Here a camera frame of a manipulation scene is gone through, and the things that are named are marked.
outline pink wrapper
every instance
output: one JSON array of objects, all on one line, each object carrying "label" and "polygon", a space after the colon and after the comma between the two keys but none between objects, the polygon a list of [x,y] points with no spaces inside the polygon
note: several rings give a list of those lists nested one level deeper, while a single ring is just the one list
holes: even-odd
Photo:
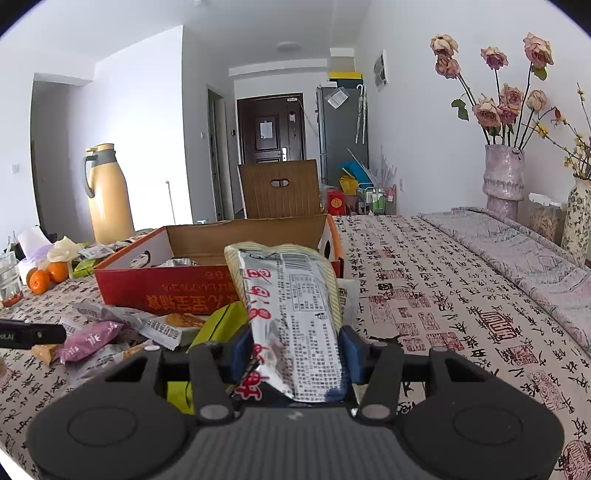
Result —
[{"label": "pink wrapper", "polygon": [[61,363],[77,362],[95,353],[115,338],[122,327],[122,323],[99,322],[70,335],[59,351]]}]

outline dried rose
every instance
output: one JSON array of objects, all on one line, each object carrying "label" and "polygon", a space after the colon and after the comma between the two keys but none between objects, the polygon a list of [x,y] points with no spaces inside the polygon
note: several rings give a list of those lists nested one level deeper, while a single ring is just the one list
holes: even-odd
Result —
[{"label": "dried rose", "polygon": [[485,59],[491,70],[498,70],[504,65],[509,65],[507,55],[499,51],[497,47],[481,48],[480,56]]},{"label": "dried rose", "polygon": [[435,71],[447,79],[455,79],[462,69],[457,60],[438,56],[437,63],[435,64]]},{"label": "dried rose", "polygon": [[523,42],[525,43],[525,56],[535,68],[539,70],[545,68],[548,64],[554,65],[549,41],[536,37],[530,32],[523,39]]},{"label": "dried rose", "polygon": [[532,90],[525,104],[534,112],[539,112],[544,109],[547,102],[546,94],[542,90]]},{"label": "dried rose", "polygon": [[517,112],[513,111],[504,103],[500,104],[496,111],[499,113],[499,118],[503,124],[513,125],[515,120],[517,120]]},{"label": "dried rose", "polygon": [[478,103],[472,107],[472,112],[476,115],[478,123],[485,128],[500,127],[501,119],[496,109],[495,101],[482,94],[483,99],[479,98]]},{"label": "dried rose", "polygon": [[510,87],[508,84],[503,84],[501,90],[501,103],[504,103],[515,113],[521,112],[521,104],[523,103],[523,92],[515,87]]},{"label": "dried rose", "polygon": [[453,52],[458,51],[457,42],[449,35],[436,35],[431,39],[431,49],[437,56],[453,57]]}]

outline floral patterned vase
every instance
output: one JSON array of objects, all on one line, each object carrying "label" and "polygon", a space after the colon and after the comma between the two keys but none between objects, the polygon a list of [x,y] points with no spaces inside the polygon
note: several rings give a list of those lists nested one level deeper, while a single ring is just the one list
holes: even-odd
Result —
[{"label": "floral patterned vase", "polygon": [[574,178],[574,187],[569,194],[566,221],[562,235],[562,248],[584,262],[589,247],[591,226],[591,181]]},{"label": "floral patterned vase", "polygon": [[517,204],[524,199],[524,153],[506,145],[486,145],[485,150],[486,208],[517,221]]}]

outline paper notice on door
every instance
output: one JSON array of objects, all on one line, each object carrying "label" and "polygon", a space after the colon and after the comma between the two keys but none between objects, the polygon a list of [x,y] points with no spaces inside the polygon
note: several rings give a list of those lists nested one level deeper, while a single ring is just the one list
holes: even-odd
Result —
[{"label": "paper notice on door", "polygon": [[273,123],[261,123],[261,138],[273,138]]}]

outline gray refrigerator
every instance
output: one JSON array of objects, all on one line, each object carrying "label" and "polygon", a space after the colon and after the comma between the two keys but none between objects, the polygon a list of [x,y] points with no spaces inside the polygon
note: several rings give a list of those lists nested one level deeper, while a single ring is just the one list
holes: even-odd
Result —
[{"label": "gray refrigerator", "polygon": [[359,123],[359,142],[355,144],[360,90],[347,89],[349,98],[338,108],[332,107],[326,100],[326,96],[334,90],[334,87],[318,87],[316,89],[320,132],[320,171],[323,184],[340,187],[339,178],[344,175],[344,172],[338,166],[353,160],[347,149],[353,152],[362,165],[369,167],[368,130],[366,125],[365,144],[363,144],[362,114]]}]

